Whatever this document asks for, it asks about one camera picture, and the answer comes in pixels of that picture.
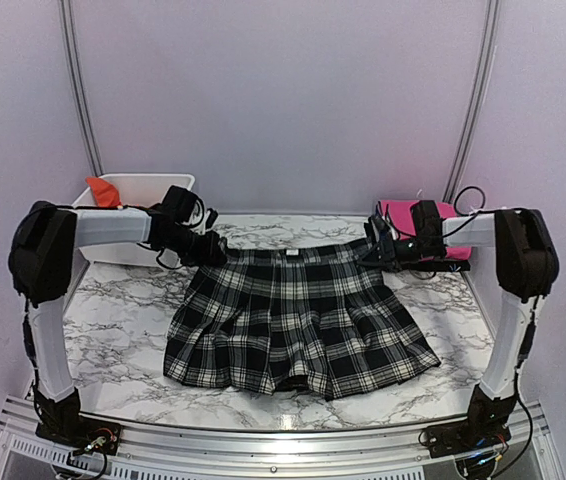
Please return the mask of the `black white plaid skirt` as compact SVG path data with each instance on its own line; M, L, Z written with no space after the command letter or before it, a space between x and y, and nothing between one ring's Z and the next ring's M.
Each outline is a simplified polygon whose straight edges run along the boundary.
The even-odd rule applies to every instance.
M326 400L408 381L440 361L368 239L299 250L231 249L197 269L167 333L163 373L183 385Z

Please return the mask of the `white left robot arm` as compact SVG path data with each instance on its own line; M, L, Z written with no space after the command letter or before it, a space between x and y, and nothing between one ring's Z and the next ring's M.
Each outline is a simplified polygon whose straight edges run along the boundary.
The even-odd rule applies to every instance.
M15 291L25 299L23 337L34 370L35 409L65 443L82 444L90 432L80 415L63 330L75 253L83 247L144 244L172 251L185 266L221 266L227 241L208 223L179 222L165 205L100 208L39 201L18 225L8 268Z

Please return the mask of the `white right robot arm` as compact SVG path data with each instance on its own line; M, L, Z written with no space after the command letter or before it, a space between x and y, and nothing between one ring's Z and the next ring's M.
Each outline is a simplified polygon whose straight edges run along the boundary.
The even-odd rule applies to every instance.
M534 209L444 218L435 202L419 201L410 213L411 233L395 226L388 214L368 218L365 231L372 247L363 265L395 272L420 260L442 259L453 247L495 250L501 320L487 369L457 428L465 446L478 448L508 423L520 398L520 371L533 344L538 314L558 277L558 256L542 214Z

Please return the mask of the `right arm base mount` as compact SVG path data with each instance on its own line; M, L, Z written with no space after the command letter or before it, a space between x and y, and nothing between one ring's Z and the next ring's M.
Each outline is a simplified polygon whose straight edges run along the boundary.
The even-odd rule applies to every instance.
M510 439L506 425L488 425L484 430L475 431L467 420L462 420L427 426L418 441L428 449L431 458L440 458L504 446Z

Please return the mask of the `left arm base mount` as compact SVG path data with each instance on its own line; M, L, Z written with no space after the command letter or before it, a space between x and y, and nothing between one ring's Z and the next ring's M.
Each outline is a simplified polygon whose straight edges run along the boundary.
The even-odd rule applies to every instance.
M69 430L61 430L39 423L36 436L73 448L74 455L99 451L106 455L115 455L121 441L122 426L119 423L79 417L78 424Z

